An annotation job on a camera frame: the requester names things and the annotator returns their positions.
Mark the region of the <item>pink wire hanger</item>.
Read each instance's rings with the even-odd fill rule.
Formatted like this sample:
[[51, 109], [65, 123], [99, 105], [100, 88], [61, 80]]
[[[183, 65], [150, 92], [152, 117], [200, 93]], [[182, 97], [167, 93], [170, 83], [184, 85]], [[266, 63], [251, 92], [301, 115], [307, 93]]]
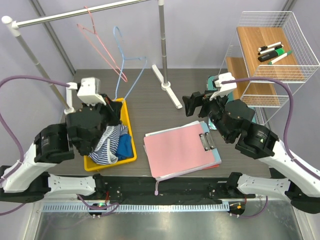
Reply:
[[[87, 28], [80, 23], [76, 24], [77, 28], [79, 29], [81, 34], [85, 37], [85, 39], [89, 42], [89, 44], [93, 47], [93, 49], [98, 53], [98, 55], [102, 57], [105, 63], [120, 77], [120, 79], [122, 79], [125, 83], [127, 83], [128, 82], [127, 76], [121, 72], [121, 68], [118, 66], [116, 60], [114, 59], [114, 57], [112, 56], [108, 48], [105, 46], [102, 39], [100, 38], [97, 32], [95, 21], [91, 11], [87, 6], [84, 6], [83, 8], [86, 10], [86, 13], [88, 13], [90, 17], [91, 28]], [[104, 50], [106, 55], [100, 51], [99, 47], [93, 42], [92, 38], [89, 37], [88, 34], [91, 34], [95, 37], [96, 41], [99, 43], [99, 45]]]

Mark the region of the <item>blue white striped tank top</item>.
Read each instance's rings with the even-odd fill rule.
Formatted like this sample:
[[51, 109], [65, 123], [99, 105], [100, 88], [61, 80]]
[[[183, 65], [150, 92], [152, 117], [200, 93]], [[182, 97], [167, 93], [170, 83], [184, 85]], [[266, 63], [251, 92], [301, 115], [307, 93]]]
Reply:
[[126, 125], [109, 125], [106, 127], [97, 146], [89, 154], [89, 157], [98, 165], [112, 165], [117, 163], [116, 151], [119, 146], [120, 137], [128, 133]]

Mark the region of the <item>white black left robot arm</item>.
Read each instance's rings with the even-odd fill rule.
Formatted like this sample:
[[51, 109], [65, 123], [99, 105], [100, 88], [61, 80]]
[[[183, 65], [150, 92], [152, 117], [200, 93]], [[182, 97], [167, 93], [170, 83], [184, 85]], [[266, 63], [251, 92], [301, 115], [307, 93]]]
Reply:
[[101, 150], [111, 131], [121, 122], [122, 102], [102, 95], [106, 102], [83, 104], [82, 108], [66, 116], [64, 123], [51, 124], [35, 138], [29, 150], [18, 161], [19, 167], [1, 166], [4, 183], [0, 200], [27, 204], [54, 195], [81, 195], [86, 200], [100, 200], [107, 192], [100, 174], [89, 177], [66, 177], [48, 173], [48, 169], [72, 160], [77, 150], [89, 156]]

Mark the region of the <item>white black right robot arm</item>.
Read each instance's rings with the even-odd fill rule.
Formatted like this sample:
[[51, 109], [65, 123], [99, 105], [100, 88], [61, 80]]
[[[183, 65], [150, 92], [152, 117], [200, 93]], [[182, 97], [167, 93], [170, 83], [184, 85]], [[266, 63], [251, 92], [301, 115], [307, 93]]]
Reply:
[[240, 99], [227, 96], [210, 99], [212, 91], [183, 96], [186, 116], [201, 110], [198, 117], [210, 119], [223, 140], [234, 144], [242, 155], [259, 160], [278, 171], [283, 178], [260, 178], [232, 172], [225, 184], [226, 193], [233, 198], [263, 195], [289, 202], [309, 214], [320, 212], [319, 170], [307, 166], [295, 157], [291, 159], [279, 137], [264, 125], [252, 121], [255, 112]]

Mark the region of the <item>blue wire hanger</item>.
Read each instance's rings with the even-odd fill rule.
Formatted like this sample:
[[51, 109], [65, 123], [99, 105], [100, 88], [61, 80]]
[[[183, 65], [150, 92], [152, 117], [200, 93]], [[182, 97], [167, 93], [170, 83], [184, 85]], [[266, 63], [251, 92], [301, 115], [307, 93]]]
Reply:
[[116, 87], [115, 87], [115, 92], [114, 92], [115, 93], [115, 100], [119, 96], [120, 80], [121, 80], [121, 77], [124, 74], [126, 63], [129, 62], [129, 61], [139, 61], [139, 62], [142, 63], [141, 71], [139, 72], [138, 76], [136, 77], [136, 79], [132, 83], [131, 87], [129, 88], [129, 90], [127, 91], [125, 96], [123, 97], [123, 101], [124, 101], [131, 94], [131, 92], [133, 91], [133, 89], [137, 85], [138, 81], [140, 80], [142, 74], [144, 73], [145, 69], [147, 68], [148, 59], [147, 59], [146, 56], [127, 57], [125, 55], [125, 51], [124, 51], [124, 49], [122, 47], [122, 44], [121, 44], [121, 41], [123, 41], [123, 35], [122, 35], [122, 32], [121, 32], [121, 30], [120, 30], [120, 28], [118, 26], [114, 26], [113, 27], [113, 37], [114, 37], [114, 39], [116, 41], [118, 50], [119, 50], [119, 52], [121, 54], [121, 58], [122, 58], [122, 62], [121, 62], [121, 66], [120, 66], [120, 76], [118, 77], [118, 80], [117, 80], [117, 83], [116, 83]]

